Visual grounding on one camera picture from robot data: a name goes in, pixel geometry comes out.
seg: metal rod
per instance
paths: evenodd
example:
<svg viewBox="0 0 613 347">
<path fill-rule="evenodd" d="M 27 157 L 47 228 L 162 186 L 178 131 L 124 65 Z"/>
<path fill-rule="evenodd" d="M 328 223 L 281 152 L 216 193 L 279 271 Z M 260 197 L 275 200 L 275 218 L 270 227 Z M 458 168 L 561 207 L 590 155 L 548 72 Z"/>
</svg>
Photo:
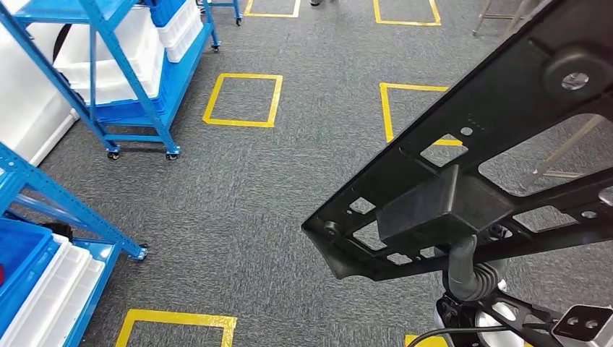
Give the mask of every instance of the metal rod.
<svg viewBox="0 0 613 347">
<path fill-rule="evenodd" d="M 536 170 L 532 171 L 530 176 L 525 177 L 521 186 L 524 189 L 527 189 L 530 185 L 532 185 L 537 179 L 541 178 L 549 168 L 551 168 L 560 158 L 568 153 L 581 139 L 583 139 L 593 128 L 595 128 L 604 118 L 598 114 L 594 115 L 585 125 L 579 129 L 568 141 L 564 142 L 562 147 L 555 150 Z"/>
</svg>

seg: rectangular cutout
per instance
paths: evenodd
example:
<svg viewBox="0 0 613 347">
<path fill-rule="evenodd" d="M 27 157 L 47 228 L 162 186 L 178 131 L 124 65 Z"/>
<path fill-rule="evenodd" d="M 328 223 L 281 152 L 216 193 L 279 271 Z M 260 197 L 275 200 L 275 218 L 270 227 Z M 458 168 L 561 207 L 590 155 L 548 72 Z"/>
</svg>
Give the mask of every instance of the rectangular cutout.
<svg viewBox="0 0 613 347">
<path fill-rule="evenodd" d="M 613 187 L 602 189 L 598 194 L 598 197 L 602 202 L 613 207 Z"/>
<path fill-rule="evenodd" d="M 525 197 L 612 167 L 611 134 L 604 117 L 578 114 L 483 162 L 479 172 Z"/>
<path fill-rule="evenodd" d="M 377 221 L 370 223 L 362 229 L 355 231 L 353 237 L 368 246 L 373 251 L 384 249 L 387 245 L 379 240 L 379 227 Z"/>
<path fill-rule="evenodd" d="M 412 260 L 404 254 L 394 253 L 387 256 L 387 259 L 396 265 L 404 265 L 412 262 Z"/>
<path fill-rule="evenodd" d="M 460 155 L 468 152 L 468 148 L 464 145 L 460 146 L 439 146 L 437 143 L 441 141 L 459 141 L 451 134 L 446 134 L 441 137 L 440 140 L 432 143 L 428 148 L 423 150 L 420 154 L 426 158 L 430 163 L 436 166 L 443 167 L 450 161 L 456 159 Z"/>
<path fill-rule="evenodd" d="M 375 206 L 370 201 L 364 199 L 363 197 L 356 199 L 351 203 L 351 205 L 349 205 L 349 208 L 352 211 L 361 213 L 363 215 L 370 212 L 374 207 Z"/>
<path fill-rule="evenodd" d="M 561 213 L 553 206 L 543 206 L 534 210 L 514 215 L 513 219 L 531 231 L 538 233 L 558 226 L 577 223 L 573 217 Z"/>
</svg>

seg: blue shelf frame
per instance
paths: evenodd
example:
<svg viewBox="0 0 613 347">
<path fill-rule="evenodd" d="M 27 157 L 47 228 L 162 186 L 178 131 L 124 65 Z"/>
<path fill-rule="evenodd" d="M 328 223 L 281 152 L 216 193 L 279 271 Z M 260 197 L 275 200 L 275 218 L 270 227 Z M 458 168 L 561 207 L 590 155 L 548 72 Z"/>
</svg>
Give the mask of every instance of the blue shelf frame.
<svg viewBox="0 0 613 347">
<path fill-rule="evenodd" d="M 240 25 L 243 20 L 243 14 L 239 8 L 239 0 L 232 0 L 232 2 L 215 2 L 211 1 L 209 7 L 233 7 L 234 8 L 234 18 L 236 18 L 236 25 Z"/>
<path fill-rule="evenodd" d="M 0 173 L 0 218 L 6 216 L 28 221 L 9 209 L 9 206 L 14 203 L 73 226 L 84 228 L 101 237 L 101 239 L 74 238 L 72 240 L 75 246 L 89 250 L 93 259 L 105 263 L 98 282 L 64 344 L 76 347 L 100 300 L 100 295 L 118 256 L 126 252 L 132 259 L 143 260 L 148 250 L 80 202 L 40 169 L 31 166 L 2 142 L 0 142 L 0 169 L 4 170 L 3 173 Z M 36 191 L 44 197 L 44 201 L 21 194 L 23 189 Z"/>
<path fill-rule="evenodd" d="M 0 1 L 0 22 L 14 36 L 15 40 L 23 47 L 30 55 L 32 60 L 38 65 L 43 73 L 50 79 L 53 85 L 60 93 L 69 101 L 70 105 L 81 116 L 81 119 L 94 132 L 96 137 L 103 143 L 104 148 L 110 154 L 119 154 L 120 146 L 117 142 L 162 142 L 166 147 L 167 155 L 178 155 L 180 147 L 174 142 L 170 127 L 187 85 L 191 80 L 194 70 L 202 55 L 206 37 L 210 35 L 212 38 L 211 46 L 215 51 L 219 49 L 220 42 L 215 30 L 213 16 L 210 13 L 210 7 L 206 3 L 203 7 L 206 11 L 207 22 L 203 25 L 202 32 L 199 34 L 199 40 L 196 40 L 189 49 L 192 52 L 190 59 L 182 59 L 177 67 L 173 64 L 166 64 L 168 71 L 163 72 L 167 76 L 167 80 L 162 80 L 166 87 L 177 89 L 179 92 L 170 92 L 170 100 L 166 100 L 168 106 L 165 111 L 157 111 L 151 99 L 147 97 L 147 93 L 140 84 L 137 75 L 130 66 L 130 63 L 121 50 L 119 40 L 115 36 L 114 30 L 120 21 L 125 17 L 128 11 L 134 6 L 137 0 L 30 0 L 24 5 L 15 15 L 11 15 L 7 8 Z M 26 28 L 34 22 L 52 22 L 52 23 L 77 23 L 90 25 L 90 99 L 91 105 L 85 105 L 81 97 L 75 91 L 70 89 L 69 83 L 61 76 L 47 61 L 45 56 L 37 49 L 27 34 Z M 136 127 L 152 127 L 156 131 L 156 135 L 141 135 L 141 134 L 124 134 L 113 133 L 108 129 L 109 123 L 100 121 L 96 117 L 97 108 L 95 104 L 95 33 L 98 32 L 100 37 L 106 44 L 112 57 L 115 59 L 119 68 L 124 73 L 130 87 L 137 96 L 137 101 L 141 106 L 142 112 L 126 115 L 125 119 L 133 121 L 119 122 L 119 126 Z M 180 81 L 181 85 L 173 85 L 172 83 Z"/>
</svg>

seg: yellow square floor marking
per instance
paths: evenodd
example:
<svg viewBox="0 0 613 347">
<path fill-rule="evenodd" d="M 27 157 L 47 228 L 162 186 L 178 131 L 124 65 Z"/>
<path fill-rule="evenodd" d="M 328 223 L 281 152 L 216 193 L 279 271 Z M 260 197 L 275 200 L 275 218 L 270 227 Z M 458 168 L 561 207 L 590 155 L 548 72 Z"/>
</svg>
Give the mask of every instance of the yellow square floor marking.
<svg viewBox="0 0 613 347">
<path fill-rule="evenodd" d="M 408 346 L 409 343 L 413 342 L 417 338 L 417 335 L 405 335 L 404 336 L 404 346 Z M 422 342 L 417 344 L 417 347 L 447 347 L 447 343 L 445 339 L 440 336 L 432 336 L 431 338 L 427 338 Z M 532 347 L 529 343 L 525 344 L 525 347 Z"/>
<path fill-rule="evenodd" d="M 401 85 L 397 83 L 381 82 L 379 89 L 381 92 L 381 108 L 383 109 L 383 127 L 385 128 L 385 140 L 394 140 L 394 131 L 392 129 L 392 116 L 390 114 L 390 99 L 387 96 L 387 89 L 404 89 L 404 90 L 419 90 L 422 92 L 444 92 L 448 87 L 440 87 L 435 85 Z M 460 140 L 437 140 L 435 145 L 441 146 L 461 146 Z"/>
<path fill-rule="evenodd" d="M 430 9 L 432 10 L 432 15 L 434 16 L 433 22 L 404 22 L 401 20 L 382 20 L 381 9 L 379 8 L 379 0 L 372 0 L 372 6 L 374 7 L 374 20 L 378 24 L 418 25 L 421 27 L 436 27 L 441 25 L 440 14 L 439 10 L 437 9 L 437 4 L 434 2 L 434 0 L 428 0 L 428 2 L 430 3 Z"/>
<path fill-rule="evenodd" d="M 268 111 L 268 119 L 266 121 L 238 121 L 233 119 L 212 119 L 211 114 L 215 107 L 215 102 L 219 96 L 223 79 L 225 78 L 250 78 L 255 80 L 275 80 L 275 89 L 273 90 L 273 100 L 270 103 L 270 110 Z M 214 125 L 231 125 L 235 127 L 262 127 L 272 128 L 275 126 L 275 117 L 277 116 L 277 107 L 279 106 L 279 98 L 281 97 L 281 84 L 283 83 L 283 76 L 279 74 L 219 74 L 213 92 L 209 98 L 209 103 L 205 109 L 205 114 L 202 116 L 202 120 L 207 124 Z"/>
<path fill-rule="evenodd" d="M 292 14 L 252 13 L 251 12 L 252 7 L 253 7 L 253 0 L 247 0 L 247 7 L 245 8 L 245 12 L 243 13 L 243 15 L 246 17 L 298 18 L 298 11 L 300 10 L 300 0 L 295 0 L 295 2 L 293 3 L 293 13 Z"/>
<path fill-rule="evenodd" d="M 121 326 L 121 331 L 119 332 L 119 337 L 117 338 L 115 347 L 127 346 L 128 338 L 130 337 L 130 333 L 132 332 L 134 322 L 136 321 L 183 325 L 201 325 L 206 327 L 221 327 L 223 328 L 223 334 L 221 336 L 220 347 L 232 347 L 234 328 L 236 327 L 236 317 L 153 311 L 150 309 L 130 309 L 126 314 L 124 324 Z"/>
</svg>

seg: black metal bracket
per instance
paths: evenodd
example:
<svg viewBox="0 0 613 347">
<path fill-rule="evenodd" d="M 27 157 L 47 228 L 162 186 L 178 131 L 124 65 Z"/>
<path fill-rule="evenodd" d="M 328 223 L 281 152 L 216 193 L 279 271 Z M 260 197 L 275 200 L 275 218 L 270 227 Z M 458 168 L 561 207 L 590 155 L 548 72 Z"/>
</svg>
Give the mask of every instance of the black metal bracket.
<svg viewBox="0 0 613 347">
<path fill-rule="evenodd" d="M 444 270 L 446 254 L 420 251 L 446 249 L 494 225 L 508 233 L 483 238 L 475 263 L 612 240 L 613 208 L 599 192 L 613 186 L 613 168 L 527 197 L 479 173 L 480 164 L 571 116 L 597 113 L 613 121 L 611 13 L 610 0 L 543 5 L 319 208 L 302 228 L 334 274 L 386 280 Z M 577 73 L 589 76 L 582 87 L 564 82 Z M 469 151 L 439 167 L 421 152 L 445 134 Z M 351 209 L 359 198 L 374 208 Z M 548 205 L 577 223 L 531 231 L 513 219 Z M 374 221 L 387 245 L 379 250 L 353 236 Z M 387 258 L 395 253 L 411 262 L 397 265 Z"/>
</svg>

